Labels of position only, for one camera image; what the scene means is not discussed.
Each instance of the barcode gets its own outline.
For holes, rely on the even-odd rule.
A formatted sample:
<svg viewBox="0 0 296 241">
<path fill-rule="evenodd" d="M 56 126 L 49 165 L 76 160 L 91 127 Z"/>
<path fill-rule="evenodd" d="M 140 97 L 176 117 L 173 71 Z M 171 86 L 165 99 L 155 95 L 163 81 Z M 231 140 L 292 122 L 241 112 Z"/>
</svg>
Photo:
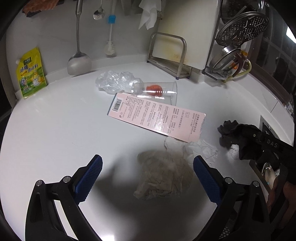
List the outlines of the barcode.
<svg viewBox="0 0 296 241">
<path fill-rule="evenodd" d="M 121 99 L 116 99 L 116 101 L 115 101 L 115 103 L 113 105 L 112 110 L 118 112 L 121 103 L 122 103 L 122 100 Z"/>
</svg>

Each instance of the kitchen towel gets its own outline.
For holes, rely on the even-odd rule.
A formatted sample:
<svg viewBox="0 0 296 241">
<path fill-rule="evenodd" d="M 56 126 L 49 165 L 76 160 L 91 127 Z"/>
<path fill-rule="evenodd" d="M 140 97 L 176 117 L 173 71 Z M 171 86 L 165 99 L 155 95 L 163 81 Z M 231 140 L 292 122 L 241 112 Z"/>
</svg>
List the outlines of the kitchen towel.
<svg viewBox="0 0 296 241">
<path fill-rule="evenodd" d="M 142 0 L 139 7 L 143 9 L 139 29 L 144 24 L 147 30 L 153 28 L 157 20 L 157 11 L 161 11 L 161 0 Z"/>
</svg>

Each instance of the crumpled paper bag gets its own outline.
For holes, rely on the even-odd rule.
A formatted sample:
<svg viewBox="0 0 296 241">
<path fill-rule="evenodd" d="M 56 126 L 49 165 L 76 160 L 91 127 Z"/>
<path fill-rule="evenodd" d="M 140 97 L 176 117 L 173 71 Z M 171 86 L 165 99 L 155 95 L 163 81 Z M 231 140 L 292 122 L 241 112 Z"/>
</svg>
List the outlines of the crumpled paper bag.
<svg viewBox="0 0 296 241">
<path fill-rule="evenodd" d="M 193 170 L 187 161 L 164 151 L 147 151 L 138 155 L 142 166 L 142 175 L 136 198 L 151 199 L 180 195 L 191 184 Z"/>
</svg>

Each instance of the plastic bag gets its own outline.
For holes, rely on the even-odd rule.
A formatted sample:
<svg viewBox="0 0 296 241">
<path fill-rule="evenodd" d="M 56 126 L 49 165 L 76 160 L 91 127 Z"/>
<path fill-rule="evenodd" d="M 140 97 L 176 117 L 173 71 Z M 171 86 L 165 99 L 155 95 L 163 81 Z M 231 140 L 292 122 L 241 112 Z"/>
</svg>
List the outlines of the plastic bag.
<svg viewBox="0 0 296 241">
<path fill-rule="evenodd" d="M 37 48 L 33 48 L 22 56 L 16 74 L 24 98 L 46 86 L 41 56 Z"/>
<path fill-rule="evenodd" d="M 210 167 L 215 167 L 218 149 L 202 139 L 199 139 L 197 142 L 187 143 L 173 137 L 167 137 L 165 139 L 165 147 L 168 151 L 175 152 L 184 157 L 187 163 L 192 164 L 193 159 L 201 155 Z"/>
<path fill-rule="evenodd" d="M 180 195 L 191 184 L 193 170 L 183 157 L 163 151 L 147 151 L 138 155 L 142 175 L 136 198 L 151 199 Z"/>
<path fill-rule="evenodd" d="M 131 92 L 134 83 L 143 83 L 140 78 L 135 78 L 131 72 L 120 74 L 108 71 L 100 74 L 96 79 L 96 86 L 108 94 L 114 95 L 120 91 Z"/>
</svg>

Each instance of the clear plastic cup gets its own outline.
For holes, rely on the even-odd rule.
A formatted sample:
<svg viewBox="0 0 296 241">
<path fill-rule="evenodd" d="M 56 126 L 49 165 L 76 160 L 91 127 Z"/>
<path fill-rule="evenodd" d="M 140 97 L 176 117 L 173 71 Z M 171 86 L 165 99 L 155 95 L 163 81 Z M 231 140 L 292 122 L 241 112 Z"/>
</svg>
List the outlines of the clear plastic cup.
<svg viewBox="0 0 296 241">
<path fill-rule="evenodd" d="M 132 96 L 139 98 L 176 106 L 177 83 L 134 83 L 131 89 L 131 94 Z"/>
</svg>

